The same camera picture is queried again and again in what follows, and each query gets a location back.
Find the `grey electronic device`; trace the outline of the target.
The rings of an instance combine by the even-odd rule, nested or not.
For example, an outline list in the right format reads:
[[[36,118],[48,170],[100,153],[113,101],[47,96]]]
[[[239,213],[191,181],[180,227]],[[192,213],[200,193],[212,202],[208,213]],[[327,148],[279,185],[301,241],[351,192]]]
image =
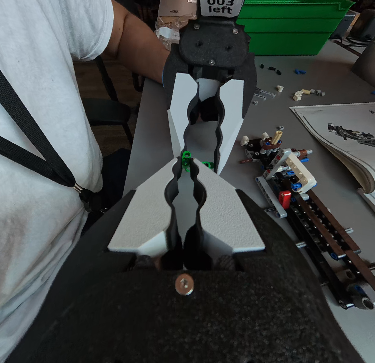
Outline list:
[[[329,39],[335,39],[335,40],[346,40],[349,36],[349,33],[354,26],[355,22],[359,18],[360,13],[355,12],[352,10],[349,10],[343,17],[343,19],[340,21],[340,23],[337,25],[336,29],[333,31],[333,33],[330,35]]]

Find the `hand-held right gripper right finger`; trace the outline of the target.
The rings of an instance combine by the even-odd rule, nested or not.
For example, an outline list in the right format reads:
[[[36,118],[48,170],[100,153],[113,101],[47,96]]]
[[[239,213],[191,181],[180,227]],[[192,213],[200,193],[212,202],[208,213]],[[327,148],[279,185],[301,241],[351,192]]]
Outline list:
[[[235,187],[196,158],[192,160],[192,181],[198,204],[199,246],[205,253],[236,254],[265,249]]]

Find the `lego truck chassis assembly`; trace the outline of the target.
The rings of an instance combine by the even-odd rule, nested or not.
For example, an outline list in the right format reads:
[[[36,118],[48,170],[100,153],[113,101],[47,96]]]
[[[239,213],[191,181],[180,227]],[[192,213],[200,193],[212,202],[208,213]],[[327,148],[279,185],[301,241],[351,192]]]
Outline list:
[[[328,286],[343,309],[374,310],[374,264],[359,256],[361,249],[331,211],[312,191],[316,179],[305,162],[312,150],[282,148],[282,131],[274,137],[263,133],[258,139],[243,136],[240,145],[246,159],[240,163],[259,163],[263,174],[255,178],[279,219],[286,219],[317,273],[321,285]]]

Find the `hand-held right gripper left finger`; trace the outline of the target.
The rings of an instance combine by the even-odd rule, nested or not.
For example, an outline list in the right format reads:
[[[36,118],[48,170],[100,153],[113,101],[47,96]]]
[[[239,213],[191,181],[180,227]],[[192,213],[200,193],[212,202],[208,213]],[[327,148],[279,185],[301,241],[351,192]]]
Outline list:
[[[176,248],[180,238],[173,201],[179,178],[180,158],[174,158],[126,195],[131,199],[109,251],[159,257]]]

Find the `person in white t-shirt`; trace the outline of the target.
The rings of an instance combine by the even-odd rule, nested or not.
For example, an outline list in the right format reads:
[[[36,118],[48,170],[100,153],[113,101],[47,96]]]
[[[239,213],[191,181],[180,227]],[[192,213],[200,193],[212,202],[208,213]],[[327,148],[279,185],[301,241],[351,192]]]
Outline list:
[[[1,0],[1,362],[33,323],[98,192],[102,155],[73,60],[107,47],[111,0]]]

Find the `person's left forearm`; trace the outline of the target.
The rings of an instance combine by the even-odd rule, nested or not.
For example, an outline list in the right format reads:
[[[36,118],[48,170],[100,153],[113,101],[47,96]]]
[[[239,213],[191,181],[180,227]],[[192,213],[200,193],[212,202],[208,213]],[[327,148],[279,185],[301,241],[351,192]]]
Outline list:
[[[162,84],[170,52],[144,22],[115,0],[111,2],[114,21],[104,54],[130,71]]]

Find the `person's dark trousers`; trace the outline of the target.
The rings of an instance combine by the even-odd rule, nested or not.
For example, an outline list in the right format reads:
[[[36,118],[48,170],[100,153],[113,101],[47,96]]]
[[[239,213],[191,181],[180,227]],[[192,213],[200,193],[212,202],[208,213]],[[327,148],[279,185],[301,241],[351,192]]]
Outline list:
[[[111,209],[122,197],[131,150],[120,148],[102,159],[102,208]]]

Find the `lego instruction booklet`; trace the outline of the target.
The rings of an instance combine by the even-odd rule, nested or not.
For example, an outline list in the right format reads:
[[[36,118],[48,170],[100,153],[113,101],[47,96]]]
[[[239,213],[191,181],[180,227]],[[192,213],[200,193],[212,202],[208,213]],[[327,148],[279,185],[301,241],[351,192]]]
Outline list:
[[[307,131],[329,150],[360,185],[357,192],[375,210],[375,104],[290,107]]]

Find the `tan and grey lego pieces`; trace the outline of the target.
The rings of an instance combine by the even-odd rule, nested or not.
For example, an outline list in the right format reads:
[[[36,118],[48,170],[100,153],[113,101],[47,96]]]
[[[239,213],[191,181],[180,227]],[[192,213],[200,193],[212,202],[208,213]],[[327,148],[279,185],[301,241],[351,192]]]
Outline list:
[[[310,89],[310,90],[301,89],[295,92],[295,94],[292,96],[292,99],[296,102],[301,101],[302,97],[305,95],[322,97],[322,96],[325,96],[326,93],[322,90],[316,90],[316,89]]]

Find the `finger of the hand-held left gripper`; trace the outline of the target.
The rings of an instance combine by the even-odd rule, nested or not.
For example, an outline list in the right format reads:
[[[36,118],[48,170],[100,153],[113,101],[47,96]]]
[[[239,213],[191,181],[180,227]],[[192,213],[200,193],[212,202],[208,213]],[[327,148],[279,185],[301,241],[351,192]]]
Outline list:
[[[199,97],[199,84],[189,75],[178,72],[168,109],[172,152],[177,158],[185,151],[185,131],[190,124],[190,113]]]
[[[218,110],[214,150],[214,172],[218,175],[228,160],[244,120],[243,89],[243,80],[231,79],[220,85],[218,80],[202,79],[202,99],[213,97]]]

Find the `grey lego beam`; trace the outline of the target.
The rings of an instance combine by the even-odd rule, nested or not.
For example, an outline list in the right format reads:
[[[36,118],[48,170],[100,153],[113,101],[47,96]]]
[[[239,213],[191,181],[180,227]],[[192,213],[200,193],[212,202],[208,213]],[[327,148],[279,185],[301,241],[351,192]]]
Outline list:
[[[258,87],[256,87],[254,96],[263,100],[263,101],[265,101],[267,98],[275,98],[276,94],[274,94],[272,92],[262,90],[262,89],[259,89]]]

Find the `clear plastic bag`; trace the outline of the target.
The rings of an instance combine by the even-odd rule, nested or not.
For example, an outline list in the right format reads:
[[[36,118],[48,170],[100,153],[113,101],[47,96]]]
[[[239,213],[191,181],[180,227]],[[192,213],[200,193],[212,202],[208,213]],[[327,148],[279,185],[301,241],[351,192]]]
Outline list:
[[[197,0],[160,0],[155,33],[166,49],[179,43],[180,30],[197,19],[196,11]]]

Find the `green plastic bin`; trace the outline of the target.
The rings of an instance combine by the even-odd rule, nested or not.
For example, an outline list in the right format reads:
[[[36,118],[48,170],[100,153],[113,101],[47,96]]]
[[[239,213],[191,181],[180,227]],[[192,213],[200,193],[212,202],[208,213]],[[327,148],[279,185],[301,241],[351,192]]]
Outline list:
[[[348,10],[350,0],[245,0],[237,24],[257,56],[317,55]]]

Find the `black chair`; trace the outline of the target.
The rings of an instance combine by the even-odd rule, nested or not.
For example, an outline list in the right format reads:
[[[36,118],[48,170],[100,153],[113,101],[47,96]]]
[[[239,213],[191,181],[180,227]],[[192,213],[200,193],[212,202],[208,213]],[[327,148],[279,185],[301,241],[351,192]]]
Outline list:
[[[119,102],[115,87],[101,56],[97,56],[94,61],[110,99],[82,98],[87,119],[91,126],[122,126],[130,146],[132,146],[134,139],[128,125],[131,109],[128,105]]]

